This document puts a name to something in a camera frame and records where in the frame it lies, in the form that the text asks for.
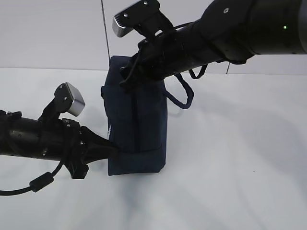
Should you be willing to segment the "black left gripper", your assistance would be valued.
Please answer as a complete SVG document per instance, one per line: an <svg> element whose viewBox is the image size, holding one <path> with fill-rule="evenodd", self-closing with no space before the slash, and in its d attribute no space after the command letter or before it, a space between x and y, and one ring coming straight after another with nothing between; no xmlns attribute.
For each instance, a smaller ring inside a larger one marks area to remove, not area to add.
<svg viewBox="0 0 307 230"><path fill-rule="evenodd" d="M89 128L71 119L62 119L64 128L64 165L72 179L84 179L89 163L114 158L119 148Z"/></svg>

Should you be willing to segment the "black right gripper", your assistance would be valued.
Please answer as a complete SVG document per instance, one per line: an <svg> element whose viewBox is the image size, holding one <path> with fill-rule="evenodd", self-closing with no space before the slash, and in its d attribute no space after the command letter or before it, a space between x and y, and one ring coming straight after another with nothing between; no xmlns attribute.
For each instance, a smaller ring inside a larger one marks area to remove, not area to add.
<svg viewBox="0 0 307 230"><path fill-rule="evenodd" d="M182 39L177 35L145 38L138 43L139 51L120 70L120 86L132 91L142 84L161 81L182 72Z"/></svg>

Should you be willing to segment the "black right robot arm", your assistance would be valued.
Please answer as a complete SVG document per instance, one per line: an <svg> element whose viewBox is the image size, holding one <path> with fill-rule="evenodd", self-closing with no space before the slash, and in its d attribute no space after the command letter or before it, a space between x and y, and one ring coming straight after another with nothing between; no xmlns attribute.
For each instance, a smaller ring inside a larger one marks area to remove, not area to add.
<svg viewBox="0 0 307 230"><path fill-rule="evenodd" d="M206 70L213 62L243 65L255 55L307 52L304 0L215 0L180 29L158 1L141 0L116 14L112 27L118 37L132 30L144 37L120 70L120 85L128 91L197 67Z"/></svg>

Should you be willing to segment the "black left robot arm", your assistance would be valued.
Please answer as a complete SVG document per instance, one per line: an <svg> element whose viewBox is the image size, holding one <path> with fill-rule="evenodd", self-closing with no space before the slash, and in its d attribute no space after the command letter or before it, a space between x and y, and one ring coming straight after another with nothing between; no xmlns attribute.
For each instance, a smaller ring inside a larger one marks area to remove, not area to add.
<svg viewBox="0 0 307 230"><path fill-rule="evenodd" d="M89 163L118 156L111 141L71 119L49 125L24 118L20 111L0 112L0 153L7 156L64 161L73 179L84 179Z"/></svg>

